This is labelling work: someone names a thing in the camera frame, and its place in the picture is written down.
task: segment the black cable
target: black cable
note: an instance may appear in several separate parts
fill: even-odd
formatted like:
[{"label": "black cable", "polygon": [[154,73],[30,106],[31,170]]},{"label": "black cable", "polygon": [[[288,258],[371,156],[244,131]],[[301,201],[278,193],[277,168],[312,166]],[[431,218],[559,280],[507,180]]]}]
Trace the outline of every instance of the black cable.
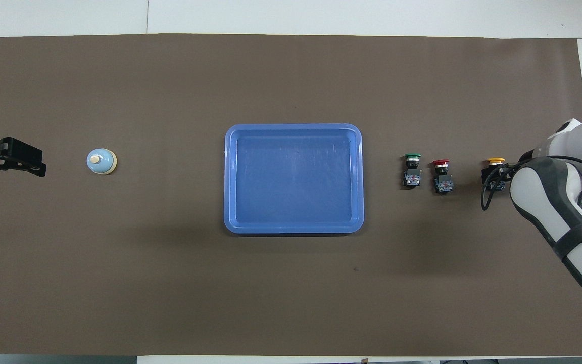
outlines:
[{"label": "black cable", "polygon": [[[574,161],[574,162],[578,162],[578,163],[582,164],[582,159],[575,158],[575,157],[568,157],[567,155],[545,155],[545,157],[556,158],[556,159],[566,159],[568,161]],[[535,158],[526,159],[524,161],[515,163],[513,166],[510,166],[509,168],[504,170],[504,172],[502,172],[500,174],[500,177],[495,181],[495,184],[491,187],[487,202],[484,202],[484,195],[487,191],[487,186],[491,182],[491,179],[494,177],[495,172],[498,172],[500,169],[495,168],[494,170],[492,170],[482,185],[482,194],[480,196],[480,206],[482,207],[482,210],[486,211],[489,208],[489,205],[491,204],[491,199],[493,198],[495,191],[497,191],[497,187],[499,186],[500,182],[502,182],[504,180],[504,178],[509,175],[509,173],[513,172],[516,168],[522,166],[523,164],[533,161],[534,159]]]}]

